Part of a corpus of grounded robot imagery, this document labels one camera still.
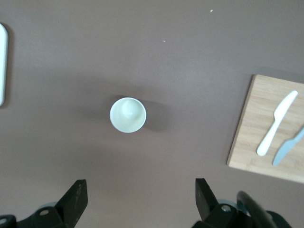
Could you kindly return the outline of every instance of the white cup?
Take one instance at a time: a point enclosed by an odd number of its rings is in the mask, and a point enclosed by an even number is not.
[[[114,103],[110,110],[113,126],[124,133],[139,130],[146,121],[147,113],[143,104],[134,98],[125,97]]]

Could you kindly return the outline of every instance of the light blue plastic knife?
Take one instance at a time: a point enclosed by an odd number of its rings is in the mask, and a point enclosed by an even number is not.
[[[298,132],[298,134],[293,138],[286,140],[280,149],[277,151],[276,156],[272,164],[277,166],[281,160],[285,157],[286,154],[303,138],[304,136],[304,127]]]

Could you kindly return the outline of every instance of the black cable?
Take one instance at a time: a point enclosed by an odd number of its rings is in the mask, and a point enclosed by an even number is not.
[[[237,194],[237,203],[245,206],[257,228],[277,228],[268,213],[244,191]]]

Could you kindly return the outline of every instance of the wooden cutting board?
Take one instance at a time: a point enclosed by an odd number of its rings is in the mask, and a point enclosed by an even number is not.
[[[257,147],[274,121],[274,111],[293,90],[298,96],[282,120],[267,154]],[[304,126],[304,84],[253,76],[237,132],[228,158],[228,166],[304,183],[304,138],[282,159],[278,166],[272,161],[285,140],[294,138]]]

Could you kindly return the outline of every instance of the white plastic knife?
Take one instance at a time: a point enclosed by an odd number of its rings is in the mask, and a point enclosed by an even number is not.
[[[8,33],[4,26],[0,24],[0,106],[4,102],[7,53]]]
[[[290,92],[280,102],[280,104],[276,108],[276,110],[274,112],[275,120],[274,120],[272,126],[270,127],[269,131],[267,132],[266,136],[264,137],[264,139],[262,140],[262,142],[260,143],[260,145],[258,146],[258,148],[256,150],[258,155],[260,155],[260,156],[266,155],[281,121],[283,120],[287,110],[289,109],[292,102],[295,100],[296,96],[298,96],[297,91],[294,90],[294,91]]]
[[[303,138],[304,136],[304,127],[299,131],[299,133],[293,138],[286,140],[284,144],[277,151],[276,156],[272,164],[277,166],[281,160],[285,157],[286,154]]]

